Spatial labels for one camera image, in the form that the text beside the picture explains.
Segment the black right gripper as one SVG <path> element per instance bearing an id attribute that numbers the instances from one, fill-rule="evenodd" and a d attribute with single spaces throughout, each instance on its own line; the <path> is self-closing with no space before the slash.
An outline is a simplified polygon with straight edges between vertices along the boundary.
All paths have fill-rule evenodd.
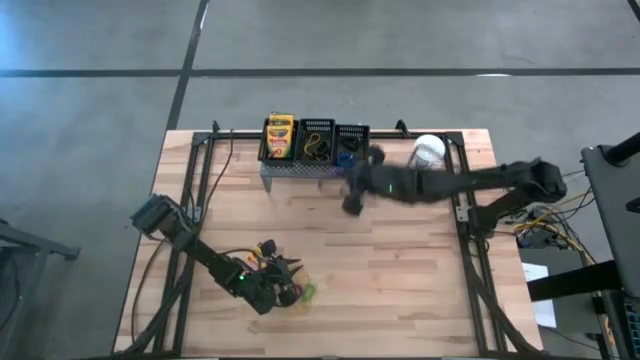
<path id="1" fill-rule="evenodd" d="M 389 186 L 394 184 L 398 172 L 396 165 L 385 165 L 386 153 L 379 146 L 371 146 L 368 156 L 344 167 L 347 192 L 342 209 L 349 215 L 359 216 L 363 209 L 362 197 L 365 193 L 387 195 Z"/>

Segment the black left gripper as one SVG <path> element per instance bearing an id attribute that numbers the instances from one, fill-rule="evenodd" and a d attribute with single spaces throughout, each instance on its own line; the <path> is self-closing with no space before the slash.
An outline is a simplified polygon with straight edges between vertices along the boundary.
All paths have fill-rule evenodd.
<path id="1" fill-rule="evenodd" d="M 258 291 L 251 299 L 265 307 L 269 312 L 274 307 L 287 308 L 294 305 L 299 296 L 294 293 L 293 286 L 299 282 L 298 275 L 304 268 L 299 265 L 300 259 L 286 258 L 279 253 L 278 246 L 273 239 L 261 243 L 261 249 L 265 258 L 265 267 L 254 270 L 249 264 L 249 269 L 257 275 Z"/>

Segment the black plastic mesh basket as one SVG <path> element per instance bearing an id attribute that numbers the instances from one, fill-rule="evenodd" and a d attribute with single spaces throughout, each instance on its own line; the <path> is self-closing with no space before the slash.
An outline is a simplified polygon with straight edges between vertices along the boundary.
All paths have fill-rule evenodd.
<path id="1" fill-rule="evenodd" d="M 297 132 L 298 132 L 299 122 L 297 120 L 295 120 L 295 122 L 294 122 L 293 135 L 292 135 L 292 145 L 291 145 L 291 150 L 290 150 L 289 156 L 287 158 L 285 158 L 285 159 L 273 159 L 273 158 L 270 158 L 268 156 L 268 150 L 267 150 L 266 133 L 267 133 L 268 120 L 269 119 L 265 119 L 264 120 L 264 125 L 263 125 L 263 129 L 262 129 L 262 134 L 261 134 L 261 141 L 260 141 L 260 146 L 259 146 L 259 152 L 258 152 L 258 160 L 260 162 L 262 162 L 263 164 L 269 165 L 269 166 L 278 165 L 278 166 L 291 167 L 293 165 L 293 163 L 294 163 L 294 160 L 295 160 L 296 143 L 297 143 Z"/>
<path id="2" fill-rule="evenodd" d="M 303 147 L 307 142 L 309 136 L 312 133 L 319 133 L 322 136 L 322 140 L 311 147 L 312 155 L 305 155 Z M 307 163 L 307 164 L 322 164 L 329 165 L 333 162 L 333 150 L 334 150 L 334 135 L 335 135 L 335 120 L 334 119 L 301 119 L 297 145 L 295 153 L 295 162 Z M 331 150 L 327 155 L 317 155 L 316 149 L 322 141 L 330 143 Z"/>
<path id="3" fill-rule="evenodd" d="M 355 156 L 356 161 L 363 160 L 367 157 L 369 149 L 369 130 L 370 128 L 365 125 L 342 125 L 337 124 L 335 126 L 335 148 L 334 148 L 334 164 L 336 166 L 336 158 L 339 153 L 352 153 Z M 361 144 L 360 148 L 356 152 L 351 152 L 344 148 L 341 143 L 341 139 L 344 137 L 359 137 Z"/>

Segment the grey perforated metal riser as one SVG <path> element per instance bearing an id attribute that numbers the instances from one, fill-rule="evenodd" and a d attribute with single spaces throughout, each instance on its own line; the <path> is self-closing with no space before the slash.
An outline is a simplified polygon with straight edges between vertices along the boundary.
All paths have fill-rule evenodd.
<path id="1" fill-rule="evenodd" d="M 343 177 L 327 177 L 322 174 L 326 167 L 336 165 L 322 165 L 322 164 L 307 164 L 301 162 L 294 162 L 291 167 L 285 166 L 269 166 L 262 162 L 260 163 L 260 178 L 264 190 L 267 193 L 271 192 L 272 182 L 275 178 L 287 178 L 287 179 L 315 179 L 318 181 L 318 186 L 321 186 L 323 180 L 343 179 Z"/>

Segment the white mushroom table lamp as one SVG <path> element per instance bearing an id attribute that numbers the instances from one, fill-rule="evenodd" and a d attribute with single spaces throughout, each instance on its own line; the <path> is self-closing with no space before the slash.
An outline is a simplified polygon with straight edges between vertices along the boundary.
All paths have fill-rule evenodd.
<path id="1" fill-rule="evenodd" d="M 419 136 L 409 158 L 409 164 L 416 168 L 441 169 L 444 166 L 446 147 L 437 136 Z"/>

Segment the black power adapter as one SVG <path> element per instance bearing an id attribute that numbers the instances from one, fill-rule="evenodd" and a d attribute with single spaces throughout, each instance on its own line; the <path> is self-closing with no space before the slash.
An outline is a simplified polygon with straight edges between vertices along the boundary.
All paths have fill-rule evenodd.
<path id="1" fill-rule="evenodd" d="M 530 232 L 518 239 L 518 247 L 532 249 L 545 248 L 549 244 L 549 239 L 553 239 L 553 234 L 550 232 Z"/>

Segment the white paper sheet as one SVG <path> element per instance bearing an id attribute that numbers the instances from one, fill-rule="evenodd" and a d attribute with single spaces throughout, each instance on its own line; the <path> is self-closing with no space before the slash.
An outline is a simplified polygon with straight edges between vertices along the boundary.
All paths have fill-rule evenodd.
<path id="1" fill-rule="evenodd" d="M 523 263 L 522 268 L 527 281 L 542 279 L 549 276 L 548 267 Z M 539 326 L 546 328 L 556 328 L 556 317 L 552 300 L 533 301 L 534 315 Z"/>

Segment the black cart crossbar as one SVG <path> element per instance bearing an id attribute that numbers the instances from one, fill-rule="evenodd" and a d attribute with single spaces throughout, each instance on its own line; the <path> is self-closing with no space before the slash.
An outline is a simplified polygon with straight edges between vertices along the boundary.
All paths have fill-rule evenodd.
<path id="1" fill-rule="evenodd" d="M 532 301 L 623 288 L 613 260 L 528 281 L 527 286 Z"/>

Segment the grey side table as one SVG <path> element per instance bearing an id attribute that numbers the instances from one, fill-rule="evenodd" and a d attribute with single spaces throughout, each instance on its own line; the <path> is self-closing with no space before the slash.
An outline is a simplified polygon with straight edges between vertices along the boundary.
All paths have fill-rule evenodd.
<path id="1" fill-rule="evenodd" d="M 26 324 L 27 311 L 33 303 L 33 297 L 38 289 L 48 257 L 51 254 L 58 254 L 66 261 L 75 261 L 79 256 L 80 248 L 69 247 L 54 240 L 19 230 L 4 220 L 0 220 L 0 240 L 14 244 L 14 248 L 24 249 L 27 254 L 34 257 L 32 269 L 27 273 L 23 283 L 20 282 L 20 275 L 16 274 L 18 282 L 16 305 L 8 317 L 8 321 L 2 326 L 3 329 L 6 329 L 6 341 L 0 348 L 0 358 L 8 359 Z"/>

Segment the dark grey cart panel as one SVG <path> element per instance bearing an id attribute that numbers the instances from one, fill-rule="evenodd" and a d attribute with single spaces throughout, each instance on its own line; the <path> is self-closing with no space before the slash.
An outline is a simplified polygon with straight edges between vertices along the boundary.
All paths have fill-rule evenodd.
<path id="1" fill-rule="evenodd" d="M 600 146 L 582 149 L 582 162 L 622 286 L 640 298 L 640 152 L 617 167 L 604 159 Z"/>

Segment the black pole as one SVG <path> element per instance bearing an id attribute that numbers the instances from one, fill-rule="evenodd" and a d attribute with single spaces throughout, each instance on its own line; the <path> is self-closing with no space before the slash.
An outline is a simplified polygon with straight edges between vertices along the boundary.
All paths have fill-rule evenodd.
<path id="1" fill-rule="evenodd" d="M 612 166 L 624 167 L 630 159 L 640 152 L 640 132 L 617 145 L 601 145 L 604 159 Z"/>

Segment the black aluminium table frame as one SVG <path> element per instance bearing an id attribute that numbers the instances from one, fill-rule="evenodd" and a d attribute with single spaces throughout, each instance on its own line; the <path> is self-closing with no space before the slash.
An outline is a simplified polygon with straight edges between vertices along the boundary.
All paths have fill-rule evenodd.
<path id="1" fill-rule="evenodd" d="M 218 251 L 273 239 L 300 259 L 300 282 L 313 283 L 314 312 L 293 307 L 257 314 L 196 266 L 183 326 L 170 322 L 164 347 L 185 357 L 474 356 L 474 317 L 450 201 L 405 206 L 367 200 L 362 215 L 342 211 L 341 185 L 326 180 L 260 178 L 256 134 L 216 140 L 203 240 Z"/>

